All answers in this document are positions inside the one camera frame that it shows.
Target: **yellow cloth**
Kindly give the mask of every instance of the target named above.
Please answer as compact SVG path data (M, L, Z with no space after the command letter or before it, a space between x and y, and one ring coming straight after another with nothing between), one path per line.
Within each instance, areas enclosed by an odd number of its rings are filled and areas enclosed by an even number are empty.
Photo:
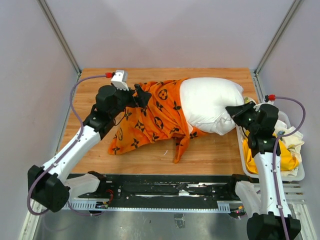
M290 171L299 165L298 159L291 155L291 152L286 148L284 143L279 141L281 150L281 171ZM251 149L248 146L248 140L245 138L242 143L245 166L249 173L258 174L258 169L254 158L252 157Z

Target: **white pillow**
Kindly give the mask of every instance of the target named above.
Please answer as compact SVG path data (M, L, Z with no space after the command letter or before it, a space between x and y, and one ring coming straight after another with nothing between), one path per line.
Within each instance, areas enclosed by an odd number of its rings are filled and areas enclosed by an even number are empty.
M193 126L219 135L230 132L236 124L225 107L243 105L243 91L239 84L223 78L197 77L183 81L180 100L189 131Z

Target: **metal floor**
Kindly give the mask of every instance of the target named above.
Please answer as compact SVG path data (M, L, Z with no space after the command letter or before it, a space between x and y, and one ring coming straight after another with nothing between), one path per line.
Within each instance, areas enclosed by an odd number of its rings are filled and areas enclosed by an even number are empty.
M40 218L33 240L248 239L246 216L235 219L227 213L186 213L184 223L179 219L181 214L173 212L108 211L99 217L85 217L62 210Z

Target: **wire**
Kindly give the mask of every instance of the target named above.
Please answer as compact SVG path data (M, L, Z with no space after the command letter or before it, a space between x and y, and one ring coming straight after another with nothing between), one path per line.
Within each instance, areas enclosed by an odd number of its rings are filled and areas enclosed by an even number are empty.
M301 128L301 126L304 124L304 121L306 119L306 109L305 109L305 107L303 106L303 104L301 102L299 102L298 100L295 100L295 99L293 99L291 97L284 97L284 96L277 96L276 99L289 100L289 101L292 101L292 102L295 102L295 103L299 104L300 107L302 108L302 120L301 120L299 126L294 131L292 131L292 132L290 132L288 134L284 134L284 135L280 135L279 134L276 137L275 144L274 144L274 147L273 147L273 155L272 155L272 164L273 164L273 166L276 166L276 155L277 155L276 153L277 153L277 146L278 146L280 138L288 137L288 136L291 136L292 134L295 134ZM279 212L280 212L280 216L281 216L281 221L282 221L282 226L283 226L283 230L284 230L285 239L286 240L290 240L288 229L287 229L287 225L286 225L286 220L285 220L285 216L284 216L284 211L282 209L282 204L281 204L281 196L280 196L280 190L279 190L279 186L278 186L278 177L277 177L277 173L275 171L273 172L273 177L274 177L274 186L275 186L276 198L277 198L278 205L280 206Z
M241 129L242 129L243 134L246 136L246 138L248 138L247 134L245 133L244 128L242 127Z
M114 192L113 192L111 189L108 189L106 192L107 192L107 193L110 193L110 199L109 199L109 205L110 205L111 202L112 202L112 200L114 199ZM77 210L75 210L75 209L71 206L71 204L70 204L69 201L67 202L67 204L68 204L69 209L70 209L72 212L74 212L75 214L79 215L79 216L84 216L84 217L100 216L100 215L102 215L102 214L104 214L104 213L106 212L106 211L103 211L103 212L100 212L100 213L81 213L81 212L78 212Z
M118 126L122 122L122 120L125 118L125 116L126 115L124 114L121 120L117 124L116 124L116 119L113 119L114 126Z
M54 165L58 164L61 159L77 144L77 142L79 141L80 137L82 136L82 133L84 132L84 124L82 122L82 119L81 117L78 115L78 113L76 112L75 110L75 107L74 107L74 104L73 104L73 95L74 95L74 92L76 90L76 87L86 81L86 80L89 80L89 79L96 79L96 78L105 78L106 75L95 75L95 76L89 76L89 77L85 77L84 79L81 79L79 80L72 88L71 88L71 91L70 91L70 95L69 95L69 102L70 102L70 108L72 110L72 112L74 113L75 117L79 120L80 122L80 132L78 134L78 137L74 140L74 142L57 158L57 160L52 164L50 165L43 173L41 173L39 175L39 177L37 177L37 179L33 182L33 184L31 185L30 189L29 189L29 192L28 192L28 196L26 198L26 206L29 210L29 212L35 216L40 216L40 215L43 215L45 214L46 212L49 211L49 209L46 209L42 212L35 212L32 207L31 207L31 195L32 195L32 192L34 191L36 185L38 184L38 182L44 177L44 175L46 175L51 169L54 168Z
M114 191L112 191L111 189L108 189L106 192L110 193L110 199L109 199L109 205L110 205L112 200L114 199Z

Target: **red connector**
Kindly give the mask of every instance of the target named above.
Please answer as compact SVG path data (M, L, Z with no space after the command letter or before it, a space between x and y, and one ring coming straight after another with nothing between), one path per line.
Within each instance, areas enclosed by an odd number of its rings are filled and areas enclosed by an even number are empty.
M111 79L114 75L115 75L114 72L106 72L105 73L105 76L106 76L107 79Z
M270 94L270 95L265 95L264 101L267 103L269 101L275 101L276 100L276 95Z
M269 101L275 101L276 100L276 95L270 94L269 95Z

